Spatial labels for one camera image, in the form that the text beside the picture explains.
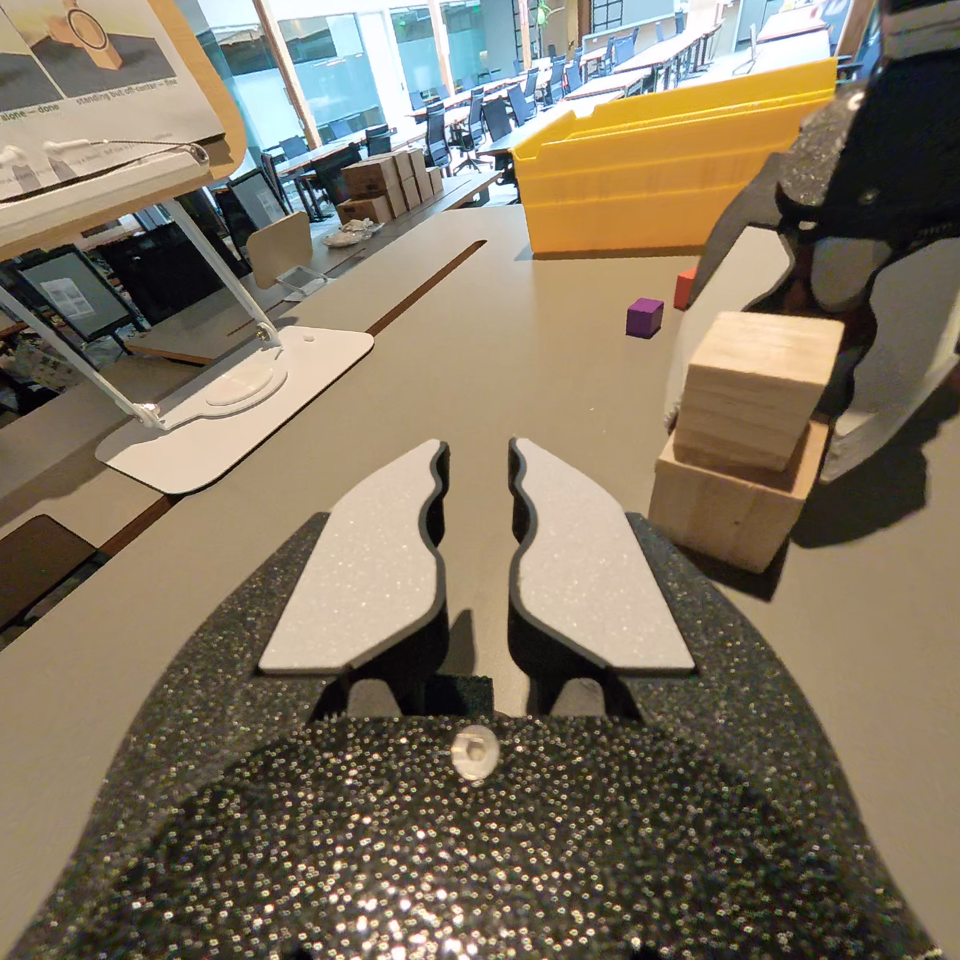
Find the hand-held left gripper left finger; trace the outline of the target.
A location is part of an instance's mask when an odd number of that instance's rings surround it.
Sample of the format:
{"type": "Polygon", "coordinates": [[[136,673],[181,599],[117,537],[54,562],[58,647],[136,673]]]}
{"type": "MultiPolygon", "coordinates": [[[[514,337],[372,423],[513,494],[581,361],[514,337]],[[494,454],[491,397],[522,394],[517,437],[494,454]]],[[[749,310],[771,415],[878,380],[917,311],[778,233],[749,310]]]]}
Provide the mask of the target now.
{"type": "Polygon", "coordinates": [[[450,448],[439,439],[387,463],[333,507],[261,654],[267,675],[335,675],[399,646],[439,666],[449,648],[439,544],[450,448]]]}

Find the large yellow plastic bin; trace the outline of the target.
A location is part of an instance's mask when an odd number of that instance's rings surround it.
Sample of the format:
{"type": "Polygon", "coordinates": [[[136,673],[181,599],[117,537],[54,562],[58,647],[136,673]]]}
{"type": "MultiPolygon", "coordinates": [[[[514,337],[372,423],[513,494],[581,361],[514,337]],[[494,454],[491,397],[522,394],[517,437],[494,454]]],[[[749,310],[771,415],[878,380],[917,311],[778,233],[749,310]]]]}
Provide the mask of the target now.
{"type": "Polygon", "coordinates": [[[536,257],[704,246],[728,204],[834,97],[836,61],[564,114],[512,149],[536,257]]]}

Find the medium plain wooden cube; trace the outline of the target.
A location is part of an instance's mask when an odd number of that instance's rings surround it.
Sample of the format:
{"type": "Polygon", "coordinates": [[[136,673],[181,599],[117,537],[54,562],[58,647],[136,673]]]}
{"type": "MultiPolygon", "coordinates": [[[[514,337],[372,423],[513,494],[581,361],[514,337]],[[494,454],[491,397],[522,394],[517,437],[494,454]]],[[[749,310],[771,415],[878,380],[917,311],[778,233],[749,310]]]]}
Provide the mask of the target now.
{"type": "Polygon", "coordinates": [[[785,471],[844,331],[832,318],[719,313],[687,368],[673,432],[678,461],[785,471]]]}

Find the black framed floor sign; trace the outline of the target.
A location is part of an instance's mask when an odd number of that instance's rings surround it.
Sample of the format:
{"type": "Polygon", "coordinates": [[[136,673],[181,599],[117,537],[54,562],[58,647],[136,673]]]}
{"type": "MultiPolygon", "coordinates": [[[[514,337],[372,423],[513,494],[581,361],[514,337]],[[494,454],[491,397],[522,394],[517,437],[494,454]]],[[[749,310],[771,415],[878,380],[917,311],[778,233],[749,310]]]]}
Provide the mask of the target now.
{"type": "Polygon", "coordinates": [[[18,276],[66,321],[80,339],[110,337],[126,352],[119,331],[148,329],[134,307],[117,293],[93,261],[75,245],[32,250],[13,261],[18,276]]]}
{"type": "Polygon", "coordinates": [[[283,200],[261,169],[253,169],[227,182],[240,207],[258,232],[289,215],[283,200]]]}

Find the printed instruction sheet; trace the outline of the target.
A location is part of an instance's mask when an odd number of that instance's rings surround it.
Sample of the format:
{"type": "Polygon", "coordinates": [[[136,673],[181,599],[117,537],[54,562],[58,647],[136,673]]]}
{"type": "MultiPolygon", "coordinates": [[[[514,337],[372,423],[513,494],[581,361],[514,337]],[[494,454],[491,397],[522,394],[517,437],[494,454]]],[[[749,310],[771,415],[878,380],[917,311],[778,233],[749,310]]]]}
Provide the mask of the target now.
{"type": "Polygon", "coordinates": [[[150,2],[1,10],[2,201],[224,133],[150,2]]]}

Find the document stand with white base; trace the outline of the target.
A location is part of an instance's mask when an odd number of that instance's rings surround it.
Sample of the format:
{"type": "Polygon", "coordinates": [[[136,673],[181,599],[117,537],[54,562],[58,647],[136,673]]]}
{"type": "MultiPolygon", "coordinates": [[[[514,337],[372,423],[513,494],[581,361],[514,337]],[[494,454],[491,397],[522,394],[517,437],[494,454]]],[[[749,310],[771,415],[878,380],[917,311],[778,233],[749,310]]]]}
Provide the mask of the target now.
{"type": "Polygon", "coordinates": [[[129,420],[106,437],[96,458],[166,495],[210,486],[364,358],[371,335],[340,329],[276,328],[191,220],[178,197],[233,174],[246,137],[232,96],[174,2],[150,1],[174,46],[222,122],[223,134],[168,146],[125,165],[52,189],[2,200],[2,259],[46,248],[67,235],[162,204],[254,324],[252,341],[206,367],[159,404],[118,388],[12,293],[2,307],[26,324],[129,420]]]}

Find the large plain wooden cube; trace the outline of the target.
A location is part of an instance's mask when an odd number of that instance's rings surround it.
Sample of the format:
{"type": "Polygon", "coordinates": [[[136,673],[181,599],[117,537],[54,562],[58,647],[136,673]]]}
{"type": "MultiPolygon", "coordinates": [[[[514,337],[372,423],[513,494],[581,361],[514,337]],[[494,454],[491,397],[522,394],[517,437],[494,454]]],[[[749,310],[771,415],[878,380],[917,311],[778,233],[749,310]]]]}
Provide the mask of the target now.
{"type": "Polygon", "coordinates": [[[761,573],[798,522],[829,437],[828,423],[812,418],[781,472],[681,459],[668,438],[654,466],[649,521],[678,546],[761,573]]]}

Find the row of office chairs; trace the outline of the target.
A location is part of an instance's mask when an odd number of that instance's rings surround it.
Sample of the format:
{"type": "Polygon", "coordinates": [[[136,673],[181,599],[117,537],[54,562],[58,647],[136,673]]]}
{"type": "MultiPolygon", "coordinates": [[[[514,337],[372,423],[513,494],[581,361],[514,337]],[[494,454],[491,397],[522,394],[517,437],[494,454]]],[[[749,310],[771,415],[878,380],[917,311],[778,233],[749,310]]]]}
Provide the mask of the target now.
{"type": "Polygon", "coordinates": [[[617,92],[587,90],[579,61],[557,60],[545,68],[530,69],[513,78],[483,83],[450,98],[414,101],[412,118],[425,126],[423,153],[428,168],[449,175],[455,168],[479,170],[480,153],[487,142],[505,137],[530,123],[540,112],[584,93],[586,99],[619,97],[617,92]]]}

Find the stack of cardboard boxes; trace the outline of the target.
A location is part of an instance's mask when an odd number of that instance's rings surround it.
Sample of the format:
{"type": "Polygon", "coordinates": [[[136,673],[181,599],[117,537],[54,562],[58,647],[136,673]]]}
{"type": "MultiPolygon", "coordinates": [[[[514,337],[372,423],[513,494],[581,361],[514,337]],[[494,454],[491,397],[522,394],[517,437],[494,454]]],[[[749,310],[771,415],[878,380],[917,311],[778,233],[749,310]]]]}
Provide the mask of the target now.
{"type": "Polygon", "coordinates": [[[429,203],[444,191],[442,172],[426,165],[423,150],[404,147],[361,160],[342,171],[346,200],[337,205],[343,224],[386,224],[429,203]]]}

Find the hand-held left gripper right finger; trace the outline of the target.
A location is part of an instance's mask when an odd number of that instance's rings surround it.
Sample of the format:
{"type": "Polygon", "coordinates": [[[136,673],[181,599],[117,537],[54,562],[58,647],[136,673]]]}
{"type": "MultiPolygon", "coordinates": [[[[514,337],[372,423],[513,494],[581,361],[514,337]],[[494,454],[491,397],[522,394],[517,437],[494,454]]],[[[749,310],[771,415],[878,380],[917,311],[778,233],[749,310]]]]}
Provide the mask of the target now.
{"type": "Polygon", "coordinates": [[[618,500],[529,438],[510,441],[520,507],[510,600],[535,630],[615,671],[693,671],[690,649],[618,500]]]}

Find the crumpled white tissue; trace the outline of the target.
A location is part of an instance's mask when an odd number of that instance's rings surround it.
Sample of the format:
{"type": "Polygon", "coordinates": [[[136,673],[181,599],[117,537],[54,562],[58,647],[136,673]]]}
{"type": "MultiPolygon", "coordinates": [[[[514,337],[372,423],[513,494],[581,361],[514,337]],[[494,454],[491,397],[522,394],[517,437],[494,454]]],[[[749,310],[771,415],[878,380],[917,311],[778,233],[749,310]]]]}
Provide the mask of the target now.
{"type": "Polygon", "coordinates": [[[353,247],[370,241],[382,228],[383,223],[370,218],[352,219],[341,223],[337,231],[325,234],[321,242],[330,249],[353,247]]]}

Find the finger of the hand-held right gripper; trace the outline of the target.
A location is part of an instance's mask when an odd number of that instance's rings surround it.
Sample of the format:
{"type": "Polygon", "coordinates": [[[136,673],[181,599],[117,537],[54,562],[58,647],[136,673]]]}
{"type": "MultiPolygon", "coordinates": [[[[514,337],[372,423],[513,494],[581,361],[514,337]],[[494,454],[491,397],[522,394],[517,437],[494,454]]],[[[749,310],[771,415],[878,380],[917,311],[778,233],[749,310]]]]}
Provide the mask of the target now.
{"type": "Polygon", "coordinates": [[[919,248],[875,276],[871,346],[852,372],[821,479],[833,482],[880,450],[957,363],[959,239],[919,248]]]}
{"type": "Polygon", "coordinates": [[[676,426],[690,361],[723,312],[741,313],[779,289],[794,269],[792,248],[774,228],[747,225],[733,242],[678,327],[667,375],[667,431],[676,426]]]}

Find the small wooden board stand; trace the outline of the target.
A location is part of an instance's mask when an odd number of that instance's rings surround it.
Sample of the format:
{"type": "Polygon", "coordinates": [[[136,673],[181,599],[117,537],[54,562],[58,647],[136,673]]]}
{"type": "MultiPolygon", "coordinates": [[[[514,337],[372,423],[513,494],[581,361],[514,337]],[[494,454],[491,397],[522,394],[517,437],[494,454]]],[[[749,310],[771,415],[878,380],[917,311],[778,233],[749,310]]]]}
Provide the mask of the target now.
{"type": "Polygon", "coordinates": [[[314,245],[306,212],[297,211],[252,233],[246,258],[262,290],[280,286],[288,296],[305,299],[330,282],[314,270],[314,245]]]}

